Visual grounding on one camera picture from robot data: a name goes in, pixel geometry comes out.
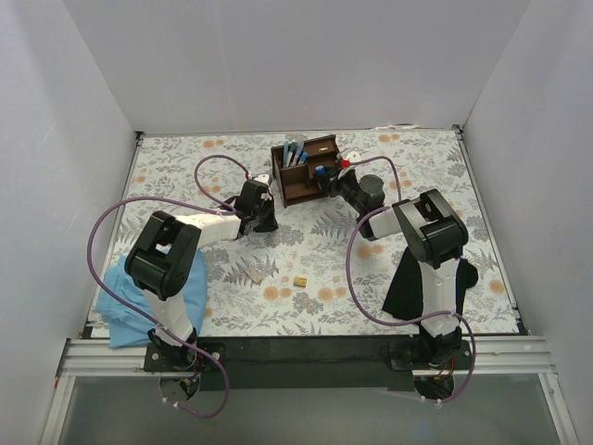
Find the white panel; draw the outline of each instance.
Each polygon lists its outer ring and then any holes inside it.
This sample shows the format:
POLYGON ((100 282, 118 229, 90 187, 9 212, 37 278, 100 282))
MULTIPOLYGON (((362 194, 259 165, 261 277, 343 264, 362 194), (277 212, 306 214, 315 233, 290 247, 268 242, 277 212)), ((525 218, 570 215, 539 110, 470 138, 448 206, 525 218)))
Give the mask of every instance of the white panel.
POLYGON ((149 133, 464 123, 528 0, 66 0, 149 133))
POLYGON ((521 314, 593 443, 593 5, 532 2, 466 127, 521 314))
POLYGON ((0 2, 0 58, 0 442, 33 444, 93 295, 86 238, 120 197, 133 132, 61 1, 0 2))

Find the brown wooden organizer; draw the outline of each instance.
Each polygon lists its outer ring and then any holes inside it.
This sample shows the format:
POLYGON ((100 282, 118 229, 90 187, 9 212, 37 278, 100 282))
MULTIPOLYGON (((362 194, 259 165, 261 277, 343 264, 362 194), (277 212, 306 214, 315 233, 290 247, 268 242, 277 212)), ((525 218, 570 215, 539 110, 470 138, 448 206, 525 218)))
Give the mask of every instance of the brown wooden organizer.
POLYGON ((319 199, 326 195, 317 186, 313 176, 315 167, 323 165, 333 168, 340 153, 335 143, 335 134, 304 141, 303 150, 307 151, 307 161, 295 167, 283 167, 284 145, 271 148, 271 174, 278 183, 284 207, 300 202, 319 199))

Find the blue cloth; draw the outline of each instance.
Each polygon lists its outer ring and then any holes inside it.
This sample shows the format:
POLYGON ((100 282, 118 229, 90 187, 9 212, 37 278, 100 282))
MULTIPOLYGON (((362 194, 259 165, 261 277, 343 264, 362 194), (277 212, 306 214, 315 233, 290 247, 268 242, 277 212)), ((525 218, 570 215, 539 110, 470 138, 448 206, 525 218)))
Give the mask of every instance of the blue cloth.
MULTIPOLYGON (((123 269, 126 258, 122 255, 118 265, 107 270, 105 284, 126 301, 154 315, 142 290, 134 285, 132 278, 123 269)), ((183 287, 187 317, 198 334, 204 321, 207 299, 208 272, 204 255, 198 250, 187 283, 183 287)), ((99 294, 96 310, 109 322, 110 348, 142 346, 149 343, 147 332, 155 326, 139 313, 116 301, 104 290, 99 294)))

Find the tabletop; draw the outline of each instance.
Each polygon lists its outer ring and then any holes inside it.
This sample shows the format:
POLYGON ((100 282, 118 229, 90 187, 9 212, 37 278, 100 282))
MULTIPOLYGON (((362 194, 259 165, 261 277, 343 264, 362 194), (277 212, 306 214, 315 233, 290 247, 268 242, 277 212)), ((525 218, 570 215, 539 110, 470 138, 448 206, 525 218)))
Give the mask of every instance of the tabletop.
MULTIPOLYGON (((306 138, 324 133, 306 133, 306 138)), ((205 156, 225 154, 253 173, 271 172, 270 148, 295 134, 147 137, 138 148, 127 197, 159 196, 214 208, 194 183, 194 167, 205 156)), ((446 130, 337 133, 340 150, 355 148, 363 159, 387 155, 396 164, 404 198, 437 188, 468 227, 464 257, 479 272, 469 289, 463 315, 476 333, 516 333, 517 324, 493 249, 490 233, 456 135, 446 130)), ((385 182, 385 203, 397 201, 397 184, 389 164, 377 160, 357 167, 357 175, 373 173, 385 182)), ((237 195, 245 176, 231 162, 214 159, 203 165, 200 183, 222 198, 237 195)), ((208 306, 202 337, 384 335, 416 333, 417 327, 386 327, 366 319, 352 301, 346 281, 347 241, 357 217, 340 197, 323 198, 284 208, 278 186, 276 232, 249 235, 202 248, 208 265, 208 306), (263 276, 255 284, 245 272, 263 276), (295 276, 307 278, 304 288, 293 286, 295 276)), ((110 254, 115 264, 140 234, 156 210, 180 215, 192 210, 159 202, 126 206, 110 254)), ((352 255, 354 287, 364 307, 375 317, 392 321, 381 307, 399 259, 406 247, 403 235, 374 242, 357 237, 352 255)), ((92 337, 108 337, 108 324, 89 313, 92 337)))

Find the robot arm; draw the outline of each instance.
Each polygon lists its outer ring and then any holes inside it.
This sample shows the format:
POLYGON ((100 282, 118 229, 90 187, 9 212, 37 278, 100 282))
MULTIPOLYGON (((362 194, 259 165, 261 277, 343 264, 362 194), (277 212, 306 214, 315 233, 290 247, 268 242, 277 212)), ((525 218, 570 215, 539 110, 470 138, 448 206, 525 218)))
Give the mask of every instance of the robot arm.
MULTIPOLYGON (((365 175, 357 181, 355 171, 342 161, 331 171, 315 172, 320 189, 330 197, 341 196, 358 213, 360 220, 384 206, 383 181, 365 175)), ((457 310, 456 275, 468 242, 465 224, 437 190, 402 200, 386 211, 372 216, 360 228, 370 240, 403 232, 414 259, 420 266, 423 289, 422 315, 457 310)), ((421 355, 427 362, 442 362, 461 344, 459 320, 439 315, 420 323, 423 340, 421 355)))
POLYGON ((182 294, 196 250, 251 232, 276 230, 270 183, 267 174, 248 179, 241 195, 234 200, 235 215, 172 216, 156 211, 133 245, 125 271, 142 289, 160 323, 148 337, 177 369, 190 366, 195 354, 167 335, 162 327, 188 343, 196 343, 196 331, 187 317, 182 294))

